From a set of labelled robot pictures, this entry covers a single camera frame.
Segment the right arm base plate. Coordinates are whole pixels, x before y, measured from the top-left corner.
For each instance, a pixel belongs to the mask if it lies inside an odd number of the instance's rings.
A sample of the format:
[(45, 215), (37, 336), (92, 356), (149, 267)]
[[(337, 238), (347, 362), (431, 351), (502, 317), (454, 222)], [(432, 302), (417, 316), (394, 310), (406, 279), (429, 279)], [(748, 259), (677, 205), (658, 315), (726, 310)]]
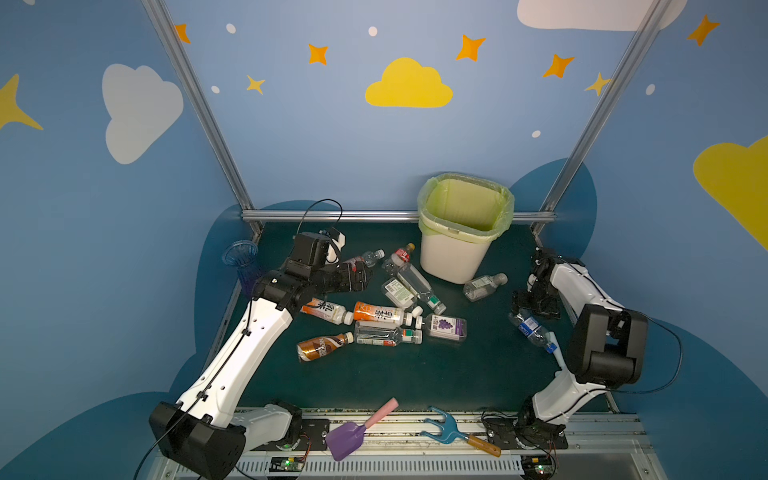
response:
[(486, 415), (481, 418), (489, 442), (503, 450), (526, 449), (554, 451), (568, 448), (565, 426), (534, 419), (518, 423), (517, 418)]

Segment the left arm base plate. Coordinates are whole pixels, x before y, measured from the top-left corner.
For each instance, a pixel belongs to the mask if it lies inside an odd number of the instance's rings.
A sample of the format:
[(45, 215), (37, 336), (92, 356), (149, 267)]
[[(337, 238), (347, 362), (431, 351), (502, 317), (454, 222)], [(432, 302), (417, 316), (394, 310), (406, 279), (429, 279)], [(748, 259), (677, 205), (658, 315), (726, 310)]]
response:
[(285, 451), (304, 452), (310, 445), (310, 452), (326, 451), (326, 436), (330, 431), (330, 421), (327, 419), (309, 418), (303, 419), (299, 428), (294, 428), (295, 435), (291, 434), (287, 440), (269, 442), (254, 448), (254, 451)]

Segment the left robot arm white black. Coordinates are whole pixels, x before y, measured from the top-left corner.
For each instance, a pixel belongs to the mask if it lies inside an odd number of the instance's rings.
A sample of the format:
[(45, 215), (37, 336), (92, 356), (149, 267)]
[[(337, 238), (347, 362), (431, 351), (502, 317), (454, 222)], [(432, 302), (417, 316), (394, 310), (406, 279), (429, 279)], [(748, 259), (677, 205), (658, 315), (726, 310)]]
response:
[(293, 443), (300, 412), (271, 403), (242, 416), (235, 411), (266, 354), (313, 298), (360, 292), (373, 271), (362, 261), (301, 267), (293, 261), (265, 274), (237, 329), (195, 383), (149, 418), (156, 447), (204, 479), (224, 479), (242, 454), (272, 442)]

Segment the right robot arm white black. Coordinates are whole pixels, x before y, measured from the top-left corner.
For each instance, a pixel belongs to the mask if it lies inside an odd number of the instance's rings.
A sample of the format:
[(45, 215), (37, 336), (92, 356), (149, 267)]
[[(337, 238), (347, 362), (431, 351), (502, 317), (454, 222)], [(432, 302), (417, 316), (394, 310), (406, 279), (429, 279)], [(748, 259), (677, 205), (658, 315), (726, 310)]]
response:
[(613, 300), (577, 259), (536, 248), (509, 319), (560, 366), (549, 385), (526, 400), (519, 416), (526, 427), (564, 425), (592, 399), (641, 376), (648, 317)]

